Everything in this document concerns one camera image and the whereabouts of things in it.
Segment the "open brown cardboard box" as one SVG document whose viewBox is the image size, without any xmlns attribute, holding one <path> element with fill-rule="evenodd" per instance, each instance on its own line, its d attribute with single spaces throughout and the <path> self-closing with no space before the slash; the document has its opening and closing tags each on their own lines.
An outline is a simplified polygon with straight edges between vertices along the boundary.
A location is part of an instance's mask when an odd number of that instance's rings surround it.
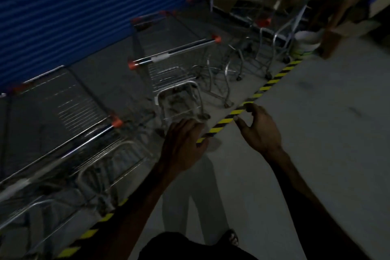
<svg viewBox="0 0 390 260">
<path fill-rule="evenodd" d="M 346 21 L 331 30 L 325 30 L 317 49 L 318 54 L 322 59 L 329 59 L 343 40 L 362 37 L 380 26 L 380 22 L 370 19 L 358 23 Z"/>
</svg>

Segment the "white plastic bucket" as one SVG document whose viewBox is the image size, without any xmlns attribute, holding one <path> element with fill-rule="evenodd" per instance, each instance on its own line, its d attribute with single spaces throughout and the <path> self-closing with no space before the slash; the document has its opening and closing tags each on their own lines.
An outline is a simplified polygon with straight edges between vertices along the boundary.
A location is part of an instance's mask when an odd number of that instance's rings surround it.
<svg viewBox="0 0 390 260">
<path fill-rule="evenodd" d="M 311 55 L 320 45 L 324 29 L 317 32 L 298 31 L 295 33 L 293 45 L 290 49 L 290 55 L 295 59 L 301 59 Z"/>
</svg>

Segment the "person's sandal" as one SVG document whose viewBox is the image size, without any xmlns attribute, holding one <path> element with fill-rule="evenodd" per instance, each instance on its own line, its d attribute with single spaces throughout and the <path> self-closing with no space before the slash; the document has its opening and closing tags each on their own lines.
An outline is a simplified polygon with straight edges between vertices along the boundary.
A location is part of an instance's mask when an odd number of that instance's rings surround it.
<svg viewBox="0 0 390 260">
<path fill-rule="evenodd" d="M 239 239 L 238 239 L 236 232 L 233 229 L 229 229 L 226 232 L 226 237 L 227 237 L 227 241 L 229 242 L 229 244 L 236 246 L 236 247 L 239 247 Z"/>
</svg>

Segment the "person's left hand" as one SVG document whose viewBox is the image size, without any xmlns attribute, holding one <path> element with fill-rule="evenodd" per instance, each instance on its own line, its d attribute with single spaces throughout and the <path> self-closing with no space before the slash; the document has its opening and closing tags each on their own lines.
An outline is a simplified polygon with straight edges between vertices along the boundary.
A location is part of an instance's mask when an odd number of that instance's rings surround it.
<svg viewBox="0 0 390 260">
<path fill-rule="evenodd" d="M 202 144 L 197 144 L 197 139 L 190 137 L 175 138 L 173 126 L 178 122 L 174 121 L 169 126 L 159 159 L 159 164 L 170 177 L 176 177 L 191 168 L 206 152 L 209 142 L 205 139 Z"/>
</svg>

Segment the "person's right hand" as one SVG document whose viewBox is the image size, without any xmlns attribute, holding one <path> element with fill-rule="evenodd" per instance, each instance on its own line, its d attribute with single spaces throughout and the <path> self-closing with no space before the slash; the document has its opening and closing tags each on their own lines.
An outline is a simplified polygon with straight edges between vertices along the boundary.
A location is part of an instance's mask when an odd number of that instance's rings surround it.
<svg viewBox="0 0 390 260">
<path fill-rule="evenodd" d="M 266 161 L 276 160 L 283 152 L 281 134 L 270 114 L 254 103 L 244 104 L 246 112 L 251 113 L 253 121 L 250 135 L 242 135 L 247 144 L 259 152 Z"/>
</svg>

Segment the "yellow black hazard floor tape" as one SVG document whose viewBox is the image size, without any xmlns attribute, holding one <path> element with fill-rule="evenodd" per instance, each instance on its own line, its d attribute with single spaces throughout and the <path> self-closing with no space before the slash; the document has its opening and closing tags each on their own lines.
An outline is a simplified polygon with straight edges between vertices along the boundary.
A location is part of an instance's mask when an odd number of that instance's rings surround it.
<svg viewBox="0 0 390 260">
<path fill-rule="evenodd" d="M 293 70 L 302 60 L 295 60 L 286 65 L 281 71 L 279 71 L 275 76 L 271 77 L 270 80 L 266 82 L 262 87 L 260 87 L 253 95 L 245 99 L 237 108 L 232 110 L 227 116 L 221 119 L 217 124 L 215 124 L 207 133 L 202 135 L 197 140 L 197 144 L 202 144 L 205 139 L 213 138 L 221 130 L 223 130 L 228 124 L 233 122 L 233 117 L 238 116 L 243 113 L 243 106 L 248 103 L 254 103 L 258 98 L 263 96 L 268 90 L 270 90 L 274 85 L 276 85 L 286 74 Z M 99 230 L 103 230 L 111 223 L 111 218 L 114 214 L 119 211 L 123 205 L 128 201 L 128 198 L 123 199 L 118 207 L 107 213 L 103 216 L 97 223 L 95 223 L 91 228 L 85 231 L 78 239 L 71 243 L 68 247 L 64 248 L 53 260 L 71 260 L 72 257 L 77 255 L 77 253 L 83 248 L 89 245 L 95 240 L 96 233 Z"/>
</svg>

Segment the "blue roller shutter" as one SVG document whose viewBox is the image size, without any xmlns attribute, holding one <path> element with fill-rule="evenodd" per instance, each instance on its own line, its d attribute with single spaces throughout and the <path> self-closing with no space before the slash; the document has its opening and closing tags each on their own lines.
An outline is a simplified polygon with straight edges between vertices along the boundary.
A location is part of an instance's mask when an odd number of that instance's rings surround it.
<svg viewBox="0 0 390 260">
<path fill-rule="evenodd" d="M 0 0 L 0 90 L 130 35 L 131 18 L 185 0 Z"/>
</svg>

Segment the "person's left forearm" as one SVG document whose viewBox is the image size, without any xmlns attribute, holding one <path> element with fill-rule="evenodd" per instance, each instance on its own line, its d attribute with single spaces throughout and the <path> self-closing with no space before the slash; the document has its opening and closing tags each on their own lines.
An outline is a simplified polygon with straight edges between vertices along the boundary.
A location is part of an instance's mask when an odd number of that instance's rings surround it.
<svg viewBox="0 0 390 260">
<path fill-rule="evenodd" d="M 158 200 L 182 171 L 177 164 L 156 164 L 110 225 L 97 233 L 85 260 L 128 260 Z"/>
</svg>

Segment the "person's right forearm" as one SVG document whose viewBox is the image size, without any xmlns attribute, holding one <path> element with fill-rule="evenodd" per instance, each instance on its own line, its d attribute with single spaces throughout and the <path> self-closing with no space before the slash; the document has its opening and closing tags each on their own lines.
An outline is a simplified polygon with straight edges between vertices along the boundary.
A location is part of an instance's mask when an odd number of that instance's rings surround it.
<svg viewBox="0 0 390 260">
<path fill-rule="evenodd" d="M 277 178 L 307 260 L 370 260 L 328 213 L 283 149 L 262 155 Z"/>
</svg>

